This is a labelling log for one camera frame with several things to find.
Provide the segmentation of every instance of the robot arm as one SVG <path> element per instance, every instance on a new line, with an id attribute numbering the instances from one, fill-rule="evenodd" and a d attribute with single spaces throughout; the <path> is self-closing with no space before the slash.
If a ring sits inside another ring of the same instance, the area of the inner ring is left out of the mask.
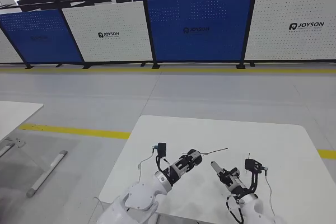
<path id="1" fill-rule="evenodd" d="M 158 194 L 167 195 L 173 185 L 194 166 L 202 162 L 202 155 L 190 150 L 165 170 L 161 170 L 160 161 L 165 160 L 166 143 L 154 146 L 157 150 L 158 171 L 150 181 L 133 184 L 124 194 L 117 197 L 111 206 L 102 214 L 97 224 L 139 224 L 146 223 L 156 212 Z"/>
<path id="2" fill-rule="evenodd" d="M 245 169 L 252 173 L 251 176 L 251 186 L 248 189 L 243 182 L 239 179 L 240 171 L 237 168 L 227 171 L 219 167 L 216 162 L 211 162 L 211 166 L 218 174 L 220 181 L 225 184 L 228 191 L 232 193 L 236 204 L 239 208 L 240 220 L 234 215 L 229 207 L 228 200 L 226 201 L 226 206 L 230 213 L 233 215 L 234 219 L 239 224 L 278 224 L 284 223 L 284 220 L 277 218 L 270 218 L 263 214 L 264 206 L 263 201 L 261 201 L 255 194 L 256 188 L 258 186 L 258 174 L 265 171 L 267 168 L 262 166 L 261 163 L 252 160 L 245 160 Z"/>

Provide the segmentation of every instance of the gray floor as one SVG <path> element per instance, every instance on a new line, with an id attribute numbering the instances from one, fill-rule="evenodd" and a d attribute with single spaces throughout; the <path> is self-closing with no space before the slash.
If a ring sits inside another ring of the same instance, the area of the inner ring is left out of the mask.
<path id="1" fill-rule="evenodd" d="M 256 68 L 336 69 L 336 65 Z M 316 148 L 336 150 L 336 73 L 60 73 L 35 69 L 0 72 L 0 100 L 45 105 L 30 123 L 130 132 L 144 114 L 299 124 Z M 31 199 L 25 193 L 40 171 L 16 151 L 5 154 L 0 159 L 0 223 L 95 223 L 102 208 L 93 197 L 99 195 L 125 140 L 18 132 L 47 161 L 61 150 L 69 154 Z M 336 182 L 336 161 L 324 162 Z M 163 217 L 160 223 L 195 222 Z"/>

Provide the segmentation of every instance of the white tabletop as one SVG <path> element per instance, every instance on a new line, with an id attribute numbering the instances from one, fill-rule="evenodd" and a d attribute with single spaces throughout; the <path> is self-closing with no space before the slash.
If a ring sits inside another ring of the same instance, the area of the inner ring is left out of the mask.
<path id="1" fill-rule="evenodd" d="M 199 166 L 185 174 L 166 197 L 161 196 L 157 210 L 160 214 L 216 224 L 236 223 L 225 206 L 229 192 L 210 162 L 216 161 L 226 170 L 237 167 L 241 180 L 249 187 L 251 173 L 245 174 L 244 161 L 250 153 L 250 158 L 269 169 L 276 215 L 290 224 L 336 223 L 336 185 L 299 125 L 142 116 L 107 179 L 100 200 L 112 203 L 125 186 L 138 181 L 139 162 L 150 155 L 151 147 L 158 142 L 167 143 L 166 158 L 170 162 L 191 148 L 201 152 L 229 148 L 203 156 Z M 141 179 L 151 178 L 156 171 L 153 157 L 143 163 Z M 263 174 L 259 175 L 256 193 L 264 201 L 267 214 L 272 214 Z"/>
<path id="2" fill-rule="evenodd" d="M 0 142 L 43 106 L 29 102 L 0 101 Z"/>

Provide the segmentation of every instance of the yellow floor line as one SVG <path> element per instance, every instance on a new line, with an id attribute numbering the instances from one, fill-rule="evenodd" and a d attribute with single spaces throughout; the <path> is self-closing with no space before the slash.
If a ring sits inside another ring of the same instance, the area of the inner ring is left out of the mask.
<path id="1" fill-rule="evenodd" d="M 96 136 L 104 138 L 120 138 L 128 139 L 129 132 L 113 132 L 110 130 L 94 130 L 86 128 L 71 128 L 71 127 L 57 127 L 48 125 L 37 125 L 37 124 L 24 124 L 20 126 L 21 130 L 36 130 L 40 132 L 54 132 L 63 134 L 78 134 L 82 136 Z M 328 158 L 331 160 L 336 160 L 336 151 L 333 150 L 318 150 L 321 158 Z"/>
<path id="2" fill-rule="evenodd" d="M 318 150 L 321 158 L 329 158 L 336 160 L 336 151 L 333 150 Z"/>
<path id="3" fill-rule="evenodd" d="M 20 126 L 21 130 L 37 130 L 40 132 L 54 132 L 63 134 L 79 134 L 82 136 L 96 136 L 105 138 L 120 138 L 128 139 L 129 132 L 113 132 L 110 130 L 94 130 L 94 129 L 84 129 L 84 128 L 68 128 L 68 127 L 56 127 L 48 125 L 37 125 L 37 124 L 24 124 Z"/>
<path id="4" fill-rule="evenodd" d="M 160 69 L 150 69 L 150 68 L 33 68 L 33 69 L 23 69 L 23 68 L 0 68 L 0 72 L 83 72 L 83 73 L 94 73 L 94 72 L 197 72 L 197 73 L 336 73 L 336 69 L 229 69 L 229 68 L 160 68 Z"/>

